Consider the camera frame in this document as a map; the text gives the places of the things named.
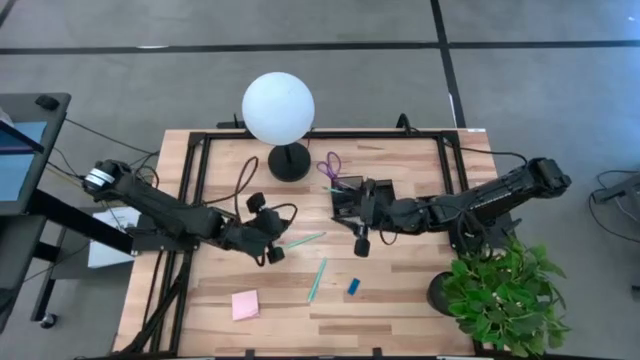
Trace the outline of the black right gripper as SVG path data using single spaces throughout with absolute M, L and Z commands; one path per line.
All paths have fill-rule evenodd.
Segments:
M 359 195 L 360 210 L 354 230 L 354 254 L 366 258 L 371 247 L 368 239 L 370 229 L 377 230 L 381 241 L 387 246 L 393 245 L 397 240 L 397 226 L 391 215 L 391 204 L 395 201 L 392 181 L 366 178 L 362 182 Z

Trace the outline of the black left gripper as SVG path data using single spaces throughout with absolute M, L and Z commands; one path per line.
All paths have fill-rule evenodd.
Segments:
M 275 264 L 285 258 L 284 250 L 274 243 L 280 238 L 270 236 L 259 228 L 256 221 L 258 213 L 269 208 L 262 192 L 254 193 L 246 202 L 247 208 L 255 217 L 245 223 L 232 223 L 225 233 L 225 245 L 228 249 L 244 253 L 254 259 L 257 265 L 266 262 Z

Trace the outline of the purple handled scissors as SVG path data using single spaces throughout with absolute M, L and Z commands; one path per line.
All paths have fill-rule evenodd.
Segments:
M 329 151 L 324 160 L 316 164 L 316 169 L 326 175 L 329 179 L 335 179 L 339 176 L 342 168 L 342 161 L 339 155 L 334 151 Z

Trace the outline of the thick teal pen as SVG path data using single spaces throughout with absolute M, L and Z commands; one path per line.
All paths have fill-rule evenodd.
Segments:
M 322 259 L 320 265 L 319 265 L 318 271 L 317 271 L 316 276 L 314 278 L 314 282 L 313 282 L 313 284 L 311 286 L 311 289 L 310 289 L 308 297 L 307 297 L 307 302 L 308 303 L 313 302 L 315 297 L 316 297 L 316 294 L 317 294 L 319 285 L 321 283 L 321 279 L 322 279 L 324 270 L 325 270 L 326 265 L 327 265 L 327 261 L 328 261 L 328 259 L 326 257 L 324 257 Z

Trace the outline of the black mesh desk organizer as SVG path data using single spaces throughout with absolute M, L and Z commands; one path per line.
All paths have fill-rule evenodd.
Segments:
M 345 194 L 331 193 L 333 215 L 336 218 L 359 217 L 361 201 L 368 193 L 365 187 L 367 179 L 363 176 L 338 177 L 331 181 L 331 187 L 344 190 Z M 375 201 L 374 209 L 380 210 L 389 206 L 395 200 L 393 182 L 390 179 L 373 180 L 374 185 L 369 191 Z

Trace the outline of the pink sticky note pad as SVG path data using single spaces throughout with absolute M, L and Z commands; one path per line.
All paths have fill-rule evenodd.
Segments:
M 241 321 L 259 316 L 258 292 L 250 290 L 235 293 L 231 297 L 232 319 Z

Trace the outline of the white globe lamp black base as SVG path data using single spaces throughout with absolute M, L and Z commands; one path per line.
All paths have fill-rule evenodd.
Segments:
M 311 156 L 299 141 L 312 129 L 315 102 L 301 79 L 285 72 L 259 76 L 247 87 L 241 112 L 249 132 L 272 146 L 267 162 L 277 180 L 296 182 L 308 174 Z

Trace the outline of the white paper box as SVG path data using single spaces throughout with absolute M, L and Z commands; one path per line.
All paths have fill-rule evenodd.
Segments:
M 136 227 L 141 213 L 132 207 L 109 207 L 107 210 L 93 214 L 95 219 L 102 221 L 121 232 L 129 227 Z M 103 268 L 117 264 L 129 263 L 134 260 L 130 253 L 124 253 L 95 240 L 89 244 L 87 266 L 91 269 Z

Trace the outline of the green potted plant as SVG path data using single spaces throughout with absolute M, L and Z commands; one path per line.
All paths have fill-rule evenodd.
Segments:
M 454 259 L 430 282 L 427 300 L 473 340 L 517 357 L 540 357 L 564 345 L 570 332 L 554 276 L 566 273 L 545 246 L 527 246 L 510 235 L 502 248 L 485 245 Z

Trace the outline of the black wheeled stand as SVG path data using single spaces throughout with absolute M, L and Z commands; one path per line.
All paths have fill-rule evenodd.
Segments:
M 104 245 L 129 253 L 133 239 L 58 198 L 36 190 L 27 198 L 0 201 L 0 333 L 6 327 L 31 260 L 55 263 L 61 250 L 40 241 L 54 222 Z

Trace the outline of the dark grey side desk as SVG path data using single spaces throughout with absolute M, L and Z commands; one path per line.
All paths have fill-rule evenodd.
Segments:
M 55 110 L 47 110 L 36 104 L 40 96 L 48 96 L 59 102 Z M 56 140 L 59 136 L 67 109 L 71 102 L 69 93 L 0 93 L 0 107 L 8 113 L 15 124 L 44 121 L 44 128 L 40 144 L 42 153 L 36 153 L 29 170 L 25 174 L 20 193 L 15 201 L 0 201 L 0 216 L 18 215 L 29 212 L 29 205 L 43 175 L 45 166 Z

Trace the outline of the blue lit screen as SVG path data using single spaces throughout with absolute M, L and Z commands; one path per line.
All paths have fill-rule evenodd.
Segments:
M 40 142 L 46 122 L 15 123 L 15 128 Z M 34 154 L 0 154 L 0 201 L 16 201 L 23 187 Z

